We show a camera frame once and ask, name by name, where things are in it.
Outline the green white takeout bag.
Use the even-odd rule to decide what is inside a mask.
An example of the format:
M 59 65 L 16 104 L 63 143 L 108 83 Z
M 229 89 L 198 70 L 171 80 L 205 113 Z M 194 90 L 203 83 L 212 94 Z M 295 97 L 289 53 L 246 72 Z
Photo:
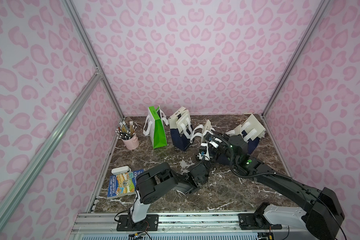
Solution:
M 150 136 L 153 149 L 167 146 L 167 137 L 164 125 L 168 125 L 166 115 L 160 107 L 148 107 L 148 115 L 143 127 L 143 134 Z

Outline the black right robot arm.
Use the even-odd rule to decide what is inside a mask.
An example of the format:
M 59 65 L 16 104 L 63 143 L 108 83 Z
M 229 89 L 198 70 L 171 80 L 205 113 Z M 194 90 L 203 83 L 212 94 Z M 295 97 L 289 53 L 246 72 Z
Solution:
M 206 141 L 216 149 L 216 158 L 228 160 L 234 175 L 263 184 L 297 204 L 305 212 L 301 217 L 303 227 L 317 239 L 334 240 L 343 230 L 345 214 L 333 190 L 319 190 L 273 170 L 249 155 L 248 144 L 241 135 L 208 134 Z

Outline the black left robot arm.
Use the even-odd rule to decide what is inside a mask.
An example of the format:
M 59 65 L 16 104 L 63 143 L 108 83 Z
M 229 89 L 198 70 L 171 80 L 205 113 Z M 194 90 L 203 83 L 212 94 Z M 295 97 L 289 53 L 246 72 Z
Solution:
M 132 222 L 136 224 L 143 221 L 150 205 L 171 190 L 185 195 L 198 191 L 208 182 L 211 167 L 209 158 L 203 156 L 199 163 L 188 168 L 185 174 L 177 173 L 168 163 L 161 163 L 138 175 L 136 199 L 129 211 Z

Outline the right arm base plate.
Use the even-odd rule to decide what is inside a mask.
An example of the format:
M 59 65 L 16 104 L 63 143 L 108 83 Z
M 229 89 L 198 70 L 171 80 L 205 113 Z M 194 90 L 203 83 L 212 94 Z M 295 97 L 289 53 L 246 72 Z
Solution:
M 272 225 L 260 213 L 238 214 L 239 226 L 241 230 L 281 230 L 280 224 Z

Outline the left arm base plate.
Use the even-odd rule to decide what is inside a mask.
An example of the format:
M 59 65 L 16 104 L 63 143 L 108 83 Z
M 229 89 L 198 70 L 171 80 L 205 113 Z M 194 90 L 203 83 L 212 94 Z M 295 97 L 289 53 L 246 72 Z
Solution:
M 133 222 L 129 215 L 118 215 L 114 220 L 117 222 L 118 232 L 157 231 L 159 224 L 158 215 L 147 215 L 145 219 L 137 223 Z

